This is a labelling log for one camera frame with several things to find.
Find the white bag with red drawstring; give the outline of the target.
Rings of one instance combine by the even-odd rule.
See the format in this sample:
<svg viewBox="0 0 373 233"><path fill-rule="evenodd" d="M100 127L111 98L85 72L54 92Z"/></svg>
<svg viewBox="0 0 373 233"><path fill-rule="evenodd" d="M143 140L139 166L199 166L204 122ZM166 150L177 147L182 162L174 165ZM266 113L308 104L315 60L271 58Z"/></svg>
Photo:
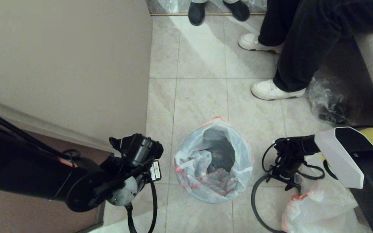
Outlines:
<svg viewBox="0 0 373 233"><path fill-rule="evenodd" d="M172 158L179 184L192 197L210 204L241 195L253 173L250 143L222 117L185 137Z"/></svg>

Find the clear plastic bag dark contents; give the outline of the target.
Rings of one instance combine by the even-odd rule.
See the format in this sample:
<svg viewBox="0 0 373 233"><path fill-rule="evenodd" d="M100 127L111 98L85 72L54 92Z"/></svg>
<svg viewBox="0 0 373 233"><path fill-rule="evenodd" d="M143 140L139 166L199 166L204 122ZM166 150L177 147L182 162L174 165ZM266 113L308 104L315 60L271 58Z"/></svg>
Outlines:
<svg viewBox="0 0 373 233"><path fill-rule="evenodd" d="M348 125L348 93L340 80L313 78L307 93L311 111L319 120L333 126Z"/></svg>

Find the white sneaker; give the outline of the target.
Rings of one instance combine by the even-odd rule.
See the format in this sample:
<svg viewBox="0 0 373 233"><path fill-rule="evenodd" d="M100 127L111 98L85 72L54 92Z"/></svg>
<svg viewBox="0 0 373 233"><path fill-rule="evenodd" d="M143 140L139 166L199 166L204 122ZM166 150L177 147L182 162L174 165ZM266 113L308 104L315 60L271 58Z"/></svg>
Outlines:
<svg viewBox="0 0 373 233"><path fill-rule="evenodd" d="M306 89L302 89L296 92L285 92L279 89L272 80L254 83L250 90L255 97L268 101L300 98L306 91Z"/></svg>
<svg viewBox="0 0 373 233"><path fill-rule="evenodd" d="M258 40L259 34L249 33L244 34L238 40L238 45L249 51L265 51L273 54L280 54L283 48L283 44L278 46L265 46Z"/></svg>

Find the dark slip-on shoe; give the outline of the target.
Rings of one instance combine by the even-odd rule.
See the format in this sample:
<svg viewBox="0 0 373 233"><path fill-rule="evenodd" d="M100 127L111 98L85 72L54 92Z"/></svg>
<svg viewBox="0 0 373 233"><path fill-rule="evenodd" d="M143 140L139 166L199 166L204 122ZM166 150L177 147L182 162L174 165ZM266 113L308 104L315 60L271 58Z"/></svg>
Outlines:
<svg viewBox="0 0 373 233"><path fill-rule="evenodd" d="M191 25L199 26L202 24L205 18L205 6L206 2L193 2L191 1L188 9L188 20Z"/></svg>
<svg viewBox="0 0 373 233"><path fill-rule="evenodd" d="M241 0L222 0L223 4L230 10L235 19L245 22L250 18L250 9Z"/></svg>

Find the person's leg in black trousers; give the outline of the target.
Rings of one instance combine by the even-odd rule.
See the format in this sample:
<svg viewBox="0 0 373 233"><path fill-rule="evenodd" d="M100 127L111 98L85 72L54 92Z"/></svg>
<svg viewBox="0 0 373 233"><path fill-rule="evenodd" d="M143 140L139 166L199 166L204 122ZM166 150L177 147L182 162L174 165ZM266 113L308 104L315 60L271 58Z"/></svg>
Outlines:
<svg viewBox="0 0 373 233"><path fill-rule="evenodd" d="M302 0L273 78L291 93L305 89L342 37L373 33L373 0Z"/></svg>
<svg viewBox="0 0 373 233"><path fill-rule="evenodd" d="M279 46L286 40L302 0L267 0L267 10L258 41L264 46Z"/></svg>

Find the translucent red-print trash bag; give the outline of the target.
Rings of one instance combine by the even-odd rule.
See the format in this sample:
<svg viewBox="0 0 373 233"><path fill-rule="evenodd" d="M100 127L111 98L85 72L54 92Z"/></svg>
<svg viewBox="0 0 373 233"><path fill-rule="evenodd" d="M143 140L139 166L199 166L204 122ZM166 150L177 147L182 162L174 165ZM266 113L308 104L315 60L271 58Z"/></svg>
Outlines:
<svg viewBox="0 0 373 233"><path fill-rule="evenodd" d="M286 233L367 233L354 209L358 207L351 191L326 175L310 180L296 175L301 191L293 195L282 215Z"/></svg>

